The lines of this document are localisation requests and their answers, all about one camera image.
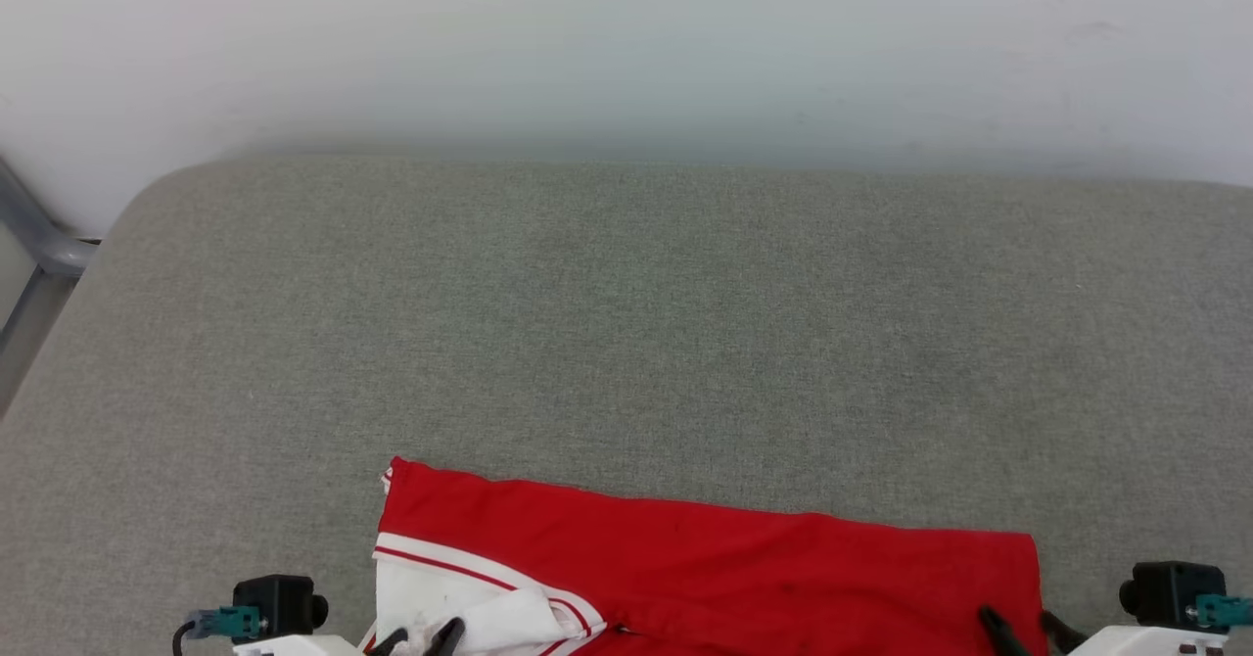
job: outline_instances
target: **red shorts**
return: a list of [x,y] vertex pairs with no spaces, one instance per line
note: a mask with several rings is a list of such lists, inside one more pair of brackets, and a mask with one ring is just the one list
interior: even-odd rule
[[981,605],[1048,652],[1026,535],[616,500],[400,458],[385,481],[381,635],[431,608],[412,586],[444,581],[454,607],[548,596],[566,633],[510,653],[991,656]]

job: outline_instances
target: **white wall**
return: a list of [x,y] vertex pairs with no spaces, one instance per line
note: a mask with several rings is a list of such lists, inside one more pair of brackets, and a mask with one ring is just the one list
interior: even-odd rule
[[81,235],[281,149],[1253,183],[1253,0],[0,0],[0,53]]

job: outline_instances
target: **red stripe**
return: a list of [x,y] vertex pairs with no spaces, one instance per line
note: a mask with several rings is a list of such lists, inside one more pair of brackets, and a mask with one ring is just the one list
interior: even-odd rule
[[565,600],[559,600],[555,597],[549,597],[549,602],[565,605],[571,612],[574,612],[574,616],[579,617],[579,623],[583,626],[583,636],[591,636],[591,627],[588,625],[588,620],[583,620],[583,612],[579,612],[579,610],[574,605],[570,605]]
[[388,553],[388,556],[395,556],[398,558],[405,558],[406,561],[413,561],[416,563],[426,563],[427,566],[435,566],[436,568],[444,568],[445,571],[452,571],[461,573],[464,576],[470,576],[472,578],[482,580],[484,582],[490,582],[496,587],[502,587],[505,590],[517,590],[516,587],[509,585],[505,581],[499,581],[492,577],[487,577],[482,573],[476,573],[469,568],[462,568],[461,566],[454,566],[452,563],[445,563],[444,561],[436,561],[434,558],[424,558],[421,556],[413,556],[412,553],[405,553],[403,551],[396,551],[395,548],[387,548],[385,546],[376,546],[375,550],[380,553]]

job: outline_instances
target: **black cable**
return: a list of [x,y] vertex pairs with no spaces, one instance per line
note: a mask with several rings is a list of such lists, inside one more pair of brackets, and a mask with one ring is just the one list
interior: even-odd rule
[[392,648],[402,641],[408,641],[408,631],[403,627],[395,630],[391,636],[376,643],[371,651],[366,651],[366,656],[391,656]]
[[195,622],[187,622],[174,632],[174,656],[183,656],[183,635],[195,628]]
[[1066,622],[1063,622],[1048,610],[1040,612],[1040,627],[1044,628],[1044,633],[1048,635],[1049,641],[1063,653],[1070,653],[1088,641],[1088,635],[1070,628],[1066,626]]

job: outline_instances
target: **white trim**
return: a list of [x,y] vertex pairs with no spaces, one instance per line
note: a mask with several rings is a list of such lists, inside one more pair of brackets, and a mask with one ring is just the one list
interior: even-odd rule
[[574,610],[566,607],[564,602],[554,602],[551,597],[549,598],[549,607],[556,612],[561,612],[563,615],[565,615],[568,623],[576,625],[579,628],[579,633],[581,633],[583,636],[588,636],[586,633],[584,633],[583,630],[583,622],[588,621],[586,617],[580,618],[579,615],[576,615]]
[[496,590],[500,593],[510,592],[512,590],[517,590],[519,587],[529,587],[529,586],[525,586],[525,585],[524,586],[510,585],[510,587],[505,588],[505,587],[501,587],[500,585],[496,585],[492,581],[486,581],[486,580],[484,580],[480,576],[470,575],[470,573],[466,573],[464,571],[455,570],[452,567],[452,563],[449,563],[449,567],[432,566],[432,563],[426,563],[426,562],[422,562],[422,561],[411,561],[411,560],[408,560],[408,558],[406,558],[403,556],[393,556],[391,553],[385,553],[385,552],[382,552],[380,550],[375,550],[375,552],[371,555],[371,558],[375,560],[375,563],[388,563],[390,566],[400,566],[402,568],[408,568],[408,570],[412,570],[412,571],[425,572],[425,573],[429,573],[429,575],[431,575],[434,577],[451,578],[454,581],[465,581],[465,582],[470,582],[470,583],[474,583],[474,585],[490,586],[492,590]]
[[370,640],[375,637],[375,631],[377,630],[377,627],[378,627],[378,620],[375,620],[370,623],[370,628],[366,630],[366,636],[361,637],[361,643],[357,645],[357,651],[361,651],[362,653],[366,652],[366,647],[370,646]]
[[550,643],[546,648],[553,648],[553,651],[549,651],[548,656],[568,656],[569,653],[574,653],[575,651],[595,641],[596,637],[599,637],[603,633],[605,632],[600,631],[600,632],[593,632],[591,636],[586,638],[569,638],[566,641],[563,641],[560,646],[558,646],[556,648],[553,648],[553,645]]
[[[520,573],[509,566],[505,566],[505,563],[497,563],[490,558],[484,558],[482,556],[452,548],[450,546],[431,543],[430,541],[422,541],[419,538],[408,538],[407,536],[400,536],[395,532],[381,532],[378,535],[378,541],[376,541],[375,545],[380,548],[391,548],[393,551],[400,551],[401,553],[408,553],[420,558],[430,558],[432,561],[439,561],[440,563],[465,568],[466,571],[479,573],[480,576],[487,576],[489,578],[511,585],[515,588],[544,587],[539,581],[531,580],[525,573]],[[375,558],[403,561],[400,556],[392,556],[391,553],[382,553],[377,551],[375,552]]]
[[[391,551],[400,551],[401,553],[408,553],[408,555],[415,556],[417,558],[430,558],[431,561],[437,561],[440,563],[447,563],[447,566],[461,568],[461,570],[469,571],[470,573],[476,573],[476,575],[480,575],[480,576],[485,576],[485,577],[491,578],[494,581],[501,581],[502,583],[512,586],[514,588],[519,588],[519,587],[536,587],[536,588],[540,588],[550,598],[565,601],[565,602],[570,603],[571,607],[574,607],[575,610],[578,610],[578,612],[579,612],[579,615],[581,615],[583,620],[579,620],[579,617],[575,616],[575,615],[570,615],[570,616],[576,622],[586,622],[588,623],[588,631],[591,632],[590,636],[593,638],[598,633],[603,632],[605,630],[605,627],[608,626],[605,623],[605,618],[603,616],[600,616],[600,612],[598,612],[596,608],[593,607],[591,603],[588,602],[586,600],[584,600],[583,597],[578,596],[576,593],[565,591],[565,590],[556,590],[554,587],[549,587],[549,586],[546,586],[546,585],[544,585],[544,583],[541,583],[541,582],[531,578],[530,576],[525,575],[524,572],[519,572],[519,571],[515,571],[515,570],[510,568],[509,566],[505,566],[505,563],[497,563],[496,561],[492,561],[490,558],[484,558],[482,556],[477,556],[477,555],[470,553],[467,551],[461,551],[459,548],[452,548],[450,546],[444,546],[444,545],[440,545],[440,543],[431,543],[430,541],[422,541],[420,538],[410,538],[407,536],[400,536],[400,535],[396,535],[395,532],[381,532],[378,535],[378,541],[376,541],[375,545],[376,545],[377,548],[388,548]],[[375,551],[373,552],[373,557],[376,558],[376,561],[395,561],[395,562],[398,562],[398,563],[406,563],[406,566],[415,566],[416,565],[416,566],[421,566],[422,568],[426,568],[426,570],[447,572],[449,575],[457,576],[457,577],[470,577],[470,578],[474,577],[472,575],[466,575],[466,573],[462,573],[460,571],[447,570],[447,568],[442,568],[440,566],[432,566],[432,563],[424,563],[421,561],[408,561],[407,558],[403,558],[402,556],[393,556],[391,553],[385,553],[382,551]],[[564,613],[569,613],[570,612],[568,608],[565,608],[564,605],[560,605],[560,603],[553,603],[553,607],[563,611]],[[574,641],[584,641],[584,640],[580,638],[580,640],[570,640],[570,641],[574,642]],[[568,651],[563,651],[563,648],[565,648],[564,645],[563,645],[563,647],[558,648],[558,651],[554,651],[554,655],[555,653],[568,653]]]

